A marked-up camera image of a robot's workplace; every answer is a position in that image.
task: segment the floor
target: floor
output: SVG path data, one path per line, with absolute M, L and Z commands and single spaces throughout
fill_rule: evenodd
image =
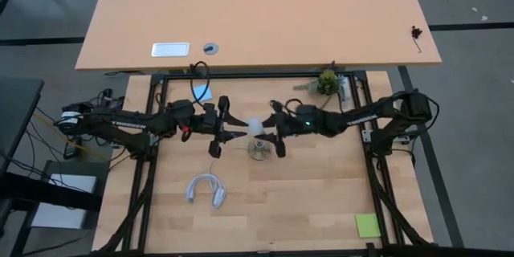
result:
M 512 0 L 419 0 L 429 24 L 514 21 Z M 10 0 L 0 15 L 0 39 L 82 37 L 88 28 L 96 0 Z M 437 67 L 409 68 L 414 86 L 441 105 L 441 115 L 430 135 L 439 160 L 451 204 L 467 247 L 514 250 L 514 43 L 513 30 L 434 32 L 443 58 Z M 45 80 L 40 108 L 58 116 L 60 107 L 96 96 L 103 88 L 123 95 L 126 75 L 77 72 L 80 44 L 0 47 L 0 75 Z M 388 68 L 394 90 L 403 89 L 398 70 Z M 52 145 L 62 149 L 53 133 L 34 121 Z M 88 146 L 109 156 L 109 148 Z M 52 159 L 35 143 L 36 166 Z M 450 245 L 438 199 L 434 192 L 422 146 L 416 145 L 416 173 L 435 241 Z M 31 159 L 30 143 L 22 140 L 16 153 Z M 88 161 L 90 157 L 81 157 Z M 0 240 L 0 255 L 8 255 L 23 214 L 10 216 L 7 233 Z M 50 246 L 80 237 L 85 231 L 34 230 L 26 250 Z M 35 256 L 68 256 L 87 253 L 92 235 L 59 251 Z

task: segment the yellow-green sticky note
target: yellow-green sticky note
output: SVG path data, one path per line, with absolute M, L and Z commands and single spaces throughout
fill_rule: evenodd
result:
M 380 229 L 378 229 L 378 221 L 376 214 L 357 214 L 357 230 L 361 238 L 380 237 Z

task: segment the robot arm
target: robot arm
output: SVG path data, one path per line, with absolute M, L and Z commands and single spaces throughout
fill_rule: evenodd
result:
M 394 107 L 396 100 L 402 100 L 399 110 Z M 389 155 L 395 137 L 407 135 L 406 129 L 411 125 L 424 124 L 432 119 L 429 98 L 417 90 L 398 92 L 344 113 L 327 112 L 314 105 L 305 104 L 299 105 L 296 111 L 292 112 L 275 100 L 271 101 L 271 106 L 275 113 L 263 122 L 263 126 L 276 127 L 276 134 L 263 134 L 256 138 L 275 144 L 278 157 L 285 157 L 285 137 L 309 133 L 334 137 L 343 133 L 349 126 L 382 117 L 389 117 L 392 120 L 384 128 L 371 133 L 371 148 L 374 153 Z
M 173 137 L 177 129 L 182 131 L 182 141 L 187 141 L 192 133 L 214 136 L 209 146 L 209 154 L 219 158 L 220 143 L 236 137 L 245 136 L 243 132 L 228 132 L 224 123 L 247 126 L 229 113 L 228 97 L 221 96 L 218 102 L 219 114 L 213 104 L 204 104 L 205 112 L 195 115 L 193 104 L 189 100 L 177 100 L 168 103 L 155 114 L 128 112 L 120 109 L 94 106 L 89 103 L 70 104 L 63 107 L 61 119 L 55 123 L 59 130 L 68 136 L 89 134 L 106 141 L 123 145 L 135 157 L 151 155 L 151 147 L 158 138 Z M 120 128 L 143 129 L 142 133 L 127 133 Z

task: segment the wooden tabletop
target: wooden tabletop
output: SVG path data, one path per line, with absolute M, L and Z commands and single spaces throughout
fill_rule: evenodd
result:
M 368 72 L 368 77 L 375 100 L 391 94 L 386 72 Z M 149 80 L 149 76 L 130 78 L 124 109 L 145 110 Z M 322 105 L 323 98 L 292 90 L 307 81 L 211 80 L 210 86 L 215 102 L 221 95 L 230 97 L 234 116 L 263 120 L 271 113 L 271 99 L 297 97 L 306 104 Z M 168 101 L 190 98 L 190 94 L 188 81 L 169 82 Z M 352 100 L 343 104 L 344 110 L 352 107 Z M 339 109 L 335 98 L 325 109 Z M 357 249 L 365 248 L 368 242 L 380 246 L 379 239 L 360 239 L 357 233 L 355 215 L 374 212 L 357 126 L 331 139 L 318 135 L 288 137 L 288 155 L 281 159 L 275 154 L 264 161 L 251 159 L 246 151 L 251 137 L 222 145 L 222 156 L 213 164 L 212 173 L 221 179 L 228 193 L 217 210 L 211 208 L 206 182 L 198 184 L 193 204 L 185 197 L 191 179 L 205 173 L 214 160 L 207 152 L 211 139 L 193 135 L 186 143 L 180 137 L 160 143 L 146 252 Z M 398 208 L 420 235 L 430 240 L 409 154 L 394 152 L 387 159 Z M 108 176 L 94 249 L 107 242 L 124 218 L 134 168 L 135 161 L 127 160 Z M 137 233 L 134 236 L 135 246 Z
M 417 40 L 412 26 L 423 30 Z M 186 57 L 151 56 L 189 43 Z M 219 51 L 206 55 L 203 47 Z M 76 69 L 440 63 L 418 0 L 98 0 Z

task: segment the light wood desk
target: light wood desk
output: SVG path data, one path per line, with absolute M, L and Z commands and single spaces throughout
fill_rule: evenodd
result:
M 374 100 L 391 94 L 386 72 L 367 74 Z M 149 81 L 149 76 L 130 78 L 124 109 L 145 110 Z M 292 90 L 294 85 L 306 81 L 305 78 L 211 80 L 210 86 L 214 102 L 221 95 L 229 96 L 234 116 L 242 120 L 257 116 L 264 120 L 271 113 L 271 99 L 285 101 L 297 97 L 304 103 L 321 105 L 323 99 Z M 169 82 L 168 101 L 190 98 L 190 94 L 188 81 Z M 350 100 L 343 109 L 352 107 Z M 336 98 L 325 109 L 337 111 Z M 191 179 L 205 173 L 214 160 L 207 152 L 212 136 L 193 135 L 186 143 L 178 136 L 163 140 L 146 252 L 357 249 L 365 248 L 368 242 L 379 247 L 379 239 L 358 237 L 355 222 L 355 214 L 374 212 L 360 135 L 354 126 L 331 139 L 317 135 L 288 137 L 285 139 L 288 155 L 279 159 L 273 154 L 265 161 L 255 161 L 247 155 L 250 137 L 222 145 L 222 157 L 215 161 L 213 173 L 225 184 L 228 194 L 217 210 L 211 209 L 210 188 L 206 183 L 199 184 L 194 204 L 188 203 L 185 197 Z M 394 152 L 387 158 L 398 208 L 423 238 L 431 240 L 410 156 Z M 125 216 L 134 168 L 135 161 L 127 160 L 108 176 L 94 249 L 107 242 Z
M 411 28 L 423 30 L 417 40 Z M 155 58 L 154 43 L 189 43 Z M 219 52 L 203 47 L 216 43 Z M 440 63 L 418 0 L 98 0 L 79 70 Z

